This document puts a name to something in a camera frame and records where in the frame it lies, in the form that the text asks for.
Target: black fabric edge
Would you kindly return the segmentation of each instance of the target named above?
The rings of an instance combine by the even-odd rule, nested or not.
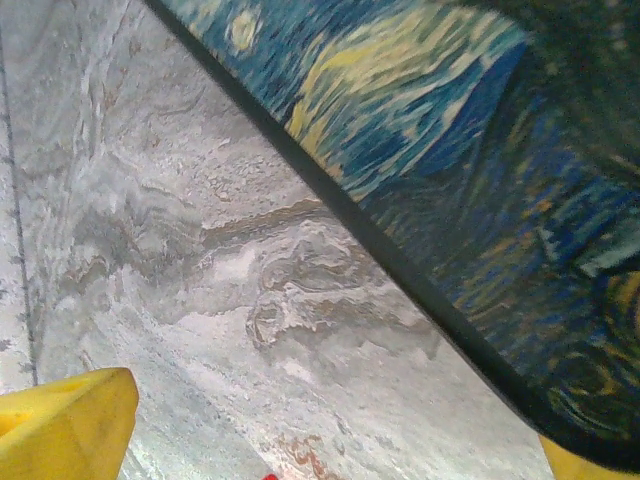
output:
[[[398,247],[284,127],[180,23],[162,0],[144,1],[411,301],[433,320],[467,364],[522,421],[562,448],[603,467],[640,472],[640,455],[637,454],[640,445],[605,441],[555,413],[434,285],[420,275]]]

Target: rust stain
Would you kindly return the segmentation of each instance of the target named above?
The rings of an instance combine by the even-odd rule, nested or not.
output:
[[[280,436],[277,444],[292,457],[300,466],[309,466],[313,471],[313,475],[317,480],[346,480],[333,472],[330,472],[327,464],[322,462],[316,452],[314,452],[314,444],[323,443],[319,435],[309,435],[299,440],[294,437],[291,441],[286,441],[284,436]]]

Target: yellow object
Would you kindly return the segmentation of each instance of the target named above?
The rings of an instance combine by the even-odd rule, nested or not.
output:
[[[640,480],[640,475],[613,472],[591,463],[547,438],[540,437],[540,443],[556,480]]]
[[[126,368],[0,396],[0,480],[114,480],[137,406]]]

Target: gray marble surface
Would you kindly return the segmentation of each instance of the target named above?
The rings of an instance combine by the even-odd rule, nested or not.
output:
[[[0,395],[33,385],[0,38]]]
[[[140,0],[0,22],[38,375],[132,369],[122,478],[551,478]]]

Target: marble veining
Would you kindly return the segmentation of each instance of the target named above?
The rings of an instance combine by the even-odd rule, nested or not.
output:
[[[132,369],[121,478],[551,478],[142,2],[2,0],[0,27],[38,374]]]
[[[33,385],[0,31],[0,395]]]

